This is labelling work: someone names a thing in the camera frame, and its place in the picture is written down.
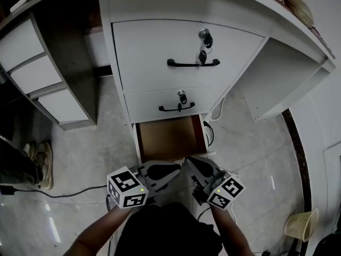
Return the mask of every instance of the white wall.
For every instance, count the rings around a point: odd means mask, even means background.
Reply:
[[[312,207],[320,210],[320,224],[312,236],[307,255],[330,234],[334,214],[328,211],[330,195],[337,185],[327,179],[323,151],[341,141],[341,0],[303,0],[314,23],[336,56],[337,69],[307,96],[290,107],[305,151],[311,180]],[[336,168],[327,168],[329,173]]]

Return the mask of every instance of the beige sneaker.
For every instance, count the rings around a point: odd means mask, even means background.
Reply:
[[[53,187],[53,152],[48,142],[44,141],[38,145],[34,163],[43,171],[43,179],[38,183],[38,187],[51,190]]]
[[[25,156],[27,156],[30,160],[34,162],[37,156],[37,143],[35,141],[30,141],[24,146],[22,152]]]

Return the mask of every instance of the person's arm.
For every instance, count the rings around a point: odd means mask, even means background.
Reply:
[[[250,246],[228,211],[210,206],[225,250],[229,256],[253,256]]]
[[[87,227],[64,256],[95,256],[131,211],[132,209],[114,207],[105,216]]]

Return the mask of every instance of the gray marble floor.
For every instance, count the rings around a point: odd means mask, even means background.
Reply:
[[[99,80],[97,127],[63,131],[38,112],[33,120],[18,121],[16,147],[23,140],[49,139],[54,150],[54,188],[51,195],[77,192],[105,185],[108,173],[137,164],[134,141],[124,119],[112,77]],[[287,217],[303,210],[297,164],[280,117],[254,122],[236,85],[226,97],[223,116],[211,122],[215,140],[212,159],[238,174],[246,190],[233,203],[238,225],[252,251],[278,253],[290,248],[283,235]],[[182,202],[194,216],[207,205],[193,200],[193,183],[185,172],[157,196],[160,204]],[[16,193],[0,196],[0,254],[62,255],[77,235],[104,215],[105,188],[71,198],[52,199],[42,194]],[[214,224],[210,211],[202,222]],[[107,255],[108,244],[99,255]]]

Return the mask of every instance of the drawer handle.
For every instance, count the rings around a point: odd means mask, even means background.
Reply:
[[[181,110],[186,110],[186,109],[190,109],[192,107],[194,107],[196,104],[194,102],[191,102],[190,105],[188,107],[185,107],[185,108],[182,108],[182,105],[181,103],[179,103],[177,105],[177,109],[170,109],[170,110],[166,110],[163,106],[159,106],[159,111],[162,111],[162,112],[169,112],[169,111],[179,111],[181,112]]]
[[[220,65],[220,61],[218,59],[213,59],[212,63],[200,64],[200,63],[177,63],[173,59],[168,59],[167,65],[173,67],[205,67]]]

